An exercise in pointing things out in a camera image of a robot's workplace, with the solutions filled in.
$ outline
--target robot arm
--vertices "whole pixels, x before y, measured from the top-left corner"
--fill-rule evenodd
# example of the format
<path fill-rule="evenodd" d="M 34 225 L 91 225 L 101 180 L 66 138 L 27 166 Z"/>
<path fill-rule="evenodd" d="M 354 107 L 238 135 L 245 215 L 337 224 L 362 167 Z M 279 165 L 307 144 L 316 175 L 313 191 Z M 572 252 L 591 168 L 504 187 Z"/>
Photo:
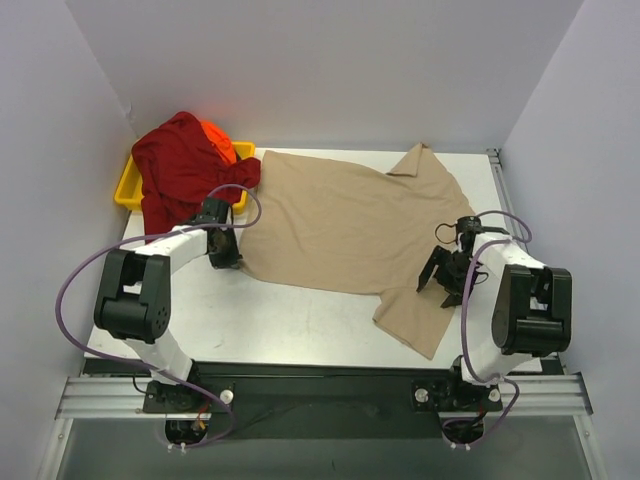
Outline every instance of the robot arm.
<path fill-rule="evenodd" d="M 201 213 L 186 225 L 225 223 L 230 205 L 207 198 Z M 180 380 L 193 373 L 193 361 L 169 331 L 171 275 L 191 260 L 208 255 L 214 268 L 237 268 L 241 258 L 232 229 L 195 229 L 156 240 L 135 250 L 113 250 L 105 259 L 94 310 L 98 328 L 123 340 L 146 363 Z M 157 372 L 160 383 L 174 382 Z"/>
<path fill-rule="evenodd" d="M 479 217 L 462 217 L 456 224 L 457 250 L 437 246 L 418 281 L 422 290 L 433 273 L 449 293 L 443 308 L 460 305 L 471 258 L 485 244 L 480 263 L 501 279 L 491 322 L 491 338 L 469 352 L 480 379 L 507 375 L 534 357 L 567 349 L 571 340 L 571 274 L 551 268 L 522 250 L 503 229 L 483 227 Z M 473 281 L 477 272 L 473 272 Z M 462 380 L 478 383 L 466 362 Z"/>

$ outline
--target orange cloth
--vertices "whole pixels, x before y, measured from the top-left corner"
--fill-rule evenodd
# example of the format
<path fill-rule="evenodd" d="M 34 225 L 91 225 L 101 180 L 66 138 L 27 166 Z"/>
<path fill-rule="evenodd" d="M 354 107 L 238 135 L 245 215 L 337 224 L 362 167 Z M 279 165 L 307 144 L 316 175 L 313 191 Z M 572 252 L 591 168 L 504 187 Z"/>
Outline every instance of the orange cloth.
<path fill-rule="evenodd" d="M 220 127 L 206 120 L 201 120 L 200 125 L 222 161 L 227 165 L 236 163 L 236 151 L 229 136 Z"/>

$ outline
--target cloth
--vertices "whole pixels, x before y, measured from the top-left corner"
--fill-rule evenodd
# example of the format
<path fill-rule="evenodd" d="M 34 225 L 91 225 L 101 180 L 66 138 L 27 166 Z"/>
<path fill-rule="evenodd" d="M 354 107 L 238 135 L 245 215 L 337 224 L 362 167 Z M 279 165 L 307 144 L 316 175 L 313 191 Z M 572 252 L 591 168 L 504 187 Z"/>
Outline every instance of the cloth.
<path fill-rule="evenodd" d="M 208 122 L 206 120 L 200 121 L 200 126 L 204 131 L 204 134 L 207 136 L 211 145 L 218 152 L 218 155 L 222 159 L 224 163 L 227 165 L 232 165 L 236 163 L 237 153 L 233 149 L 233 143 L 224 130 L 215 125 L 212 122 Z"/>
<path fill-rule="evenodd" d="M 263 215 L 243 232 L 243 269 L 259 280 L 378 294 L 376 325 L 433 358 L 453 309 L 418 275 L 441 222 L 472 215 L 458 182 L 421 144 L 388 173 L 353 163 L 266 152 Z M 250 217 L 256 208 L 250 208 Z"/>
<path fill-rule="evenodd" d="M 260 160 L 247 158 L 227 165 L 198 119 L 187 112 L 177 113 L 146 134 L 131 154 L 142 176 L 146 234 L 168 232 L 184 222 L 219 185 L 237 183 L 252 188 L 260 181 Z M 215 196 L 233 204 L 241 193 L 238 188 L 226 188 Z"/>

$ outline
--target bolt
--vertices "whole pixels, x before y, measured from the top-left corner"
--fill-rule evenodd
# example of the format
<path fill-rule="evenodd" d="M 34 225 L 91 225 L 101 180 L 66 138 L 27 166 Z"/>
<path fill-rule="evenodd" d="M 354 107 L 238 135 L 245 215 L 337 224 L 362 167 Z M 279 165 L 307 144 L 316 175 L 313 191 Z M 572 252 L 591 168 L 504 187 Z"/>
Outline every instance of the bolt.
<path fill-rule="evenodd" d="M 224 403 L 225 405 L 229 405 L 231 402 L 233 402 L 233 392 L 228 389 L 221 391 L 220 400 L 222 400 L 222 403 Z"/>
<path fill-rule="evenodd" d="M 414 396 L 416 397 L 416 401 L 418 403 L 425 403 L 429 400 L 429 392 L 427 392 L 426 388 L 419 388 L 415 391 Z"/>
<path fill-rule="evenodd" d="M 494 388 L 489 392 L 489 400 L 492 402 L 500 401 L 500 391 L 497 388 Z"/>

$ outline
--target gray floor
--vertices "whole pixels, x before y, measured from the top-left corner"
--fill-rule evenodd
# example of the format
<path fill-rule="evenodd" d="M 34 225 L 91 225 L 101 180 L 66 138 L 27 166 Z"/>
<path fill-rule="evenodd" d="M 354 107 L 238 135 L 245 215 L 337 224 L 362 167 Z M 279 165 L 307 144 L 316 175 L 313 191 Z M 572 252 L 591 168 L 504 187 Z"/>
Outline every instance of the gray floor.
<path fill-rule="evenodd" d="M 59 479 L 588 479 L 571 418 L 510 418 L 471 452 L 442 440 L 228 441 L 167 453 L 158 421 L 76 420 Z"/>

